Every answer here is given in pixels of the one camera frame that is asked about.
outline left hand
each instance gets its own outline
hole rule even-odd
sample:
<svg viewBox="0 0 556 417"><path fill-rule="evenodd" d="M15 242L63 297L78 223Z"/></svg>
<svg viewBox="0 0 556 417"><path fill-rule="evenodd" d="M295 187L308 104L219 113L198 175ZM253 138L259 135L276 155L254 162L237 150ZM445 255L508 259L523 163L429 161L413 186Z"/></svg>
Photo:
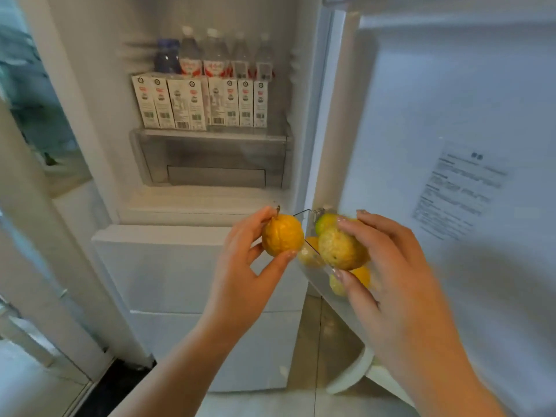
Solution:
<svg viewBox="0 0 556 417"><path fill-rule="evenodd" d="M235 224L216 265L211 293L199 325L233 343L239 341L259 318L286 266L297 255L295 250L278 255L260 275L251 270L251 264L263 252L261 243L251 245L261 237L268 220L275 216L276 210L267 206Z"/></svg>

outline hand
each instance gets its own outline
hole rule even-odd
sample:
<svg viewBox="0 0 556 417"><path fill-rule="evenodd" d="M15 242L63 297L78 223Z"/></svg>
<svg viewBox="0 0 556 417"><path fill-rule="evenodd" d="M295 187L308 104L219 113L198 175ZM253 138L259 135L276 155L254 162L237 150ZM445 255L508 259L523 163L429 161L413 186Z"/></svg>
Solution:
<svg viewBox="0 0 556 417"><path fill-rule="evenodd" d="M448 302L413 232L366 211L358 211L357 218L340 217L339 228L368 248L378 281L373 279L371 293L350 272L342 271L339 279L377 357L424 415L466 415L476 402L468 401L472 408L467 409L458 400L485 395L488 406L479 401L478 407L496 410L469 363Z"/></svg>
<svg viewBox="0 0 556 417"><path fill-rule="evenodd" d="M237 341L259 318L286 266L297 255L284 252L275 257L260 275L251 264L263 252L260 238L268 220L276 216L270 206L234 225L220 253L214 281L200 325L219 334L219 339Z"/></svg>

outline right hand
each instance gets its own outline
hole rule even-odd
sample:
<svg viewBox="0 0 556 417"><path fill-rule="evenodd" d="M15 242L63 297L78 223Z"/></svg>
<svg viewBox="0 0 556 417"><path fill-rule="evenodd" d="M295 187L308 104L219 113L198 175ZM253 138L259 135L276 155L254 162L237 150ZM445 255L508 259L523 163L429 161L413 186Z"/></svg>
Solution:
<svg viewBox="0 0 556 417"><path fill-rule="evenodd" d="M413 232L366 211L357 218L340 217L339 228L367 247L379 276L372 291L350 272L339 279L377 357L425 414L435 414L425 411L432 397L484 391Z"/></svg>

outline white cabinet door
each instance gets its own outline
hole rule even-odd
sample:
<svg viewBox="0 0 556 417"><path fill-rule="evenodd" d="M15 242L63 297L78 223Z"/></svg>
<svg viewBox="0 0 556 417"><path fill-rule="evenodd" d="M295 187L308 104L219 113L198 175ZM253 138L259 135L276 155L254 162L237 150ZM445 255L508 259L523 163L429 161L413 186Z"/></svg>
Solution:
<svg viewBox="0 0 556 417"><path fill-rule="evenodd" d="M216 260L229 227L112 225L93 243L130 310L202 313ZM265 252L252 269L259 273L272 258ZM303 308L307 280L288 266L265 311Z"/></svg>
<svg viewBox="0 0 556 417"><path fill-rule="evenodd" d="M142 341L162 360L195 327L200 315L132 312ZM232 350L210 391L252 391L285 387L301 311L263 313Z"/></svg>

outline clear plastic bin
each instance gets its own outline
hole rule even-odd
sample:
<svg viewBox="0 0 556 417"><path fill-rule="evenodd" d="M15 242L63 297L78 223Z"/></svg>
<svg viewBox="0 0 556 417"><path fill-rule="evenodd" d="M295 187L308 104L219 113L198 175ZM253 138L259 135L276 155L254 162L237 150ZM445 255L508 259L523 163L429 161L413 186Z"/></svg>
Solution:
<svg viewBox="0 0 556 417"><path fill-rule="evenodd" d="M286 188L287 136L242 128L140 129L133 131L132 141L145 183L153 186Z"/></svg>

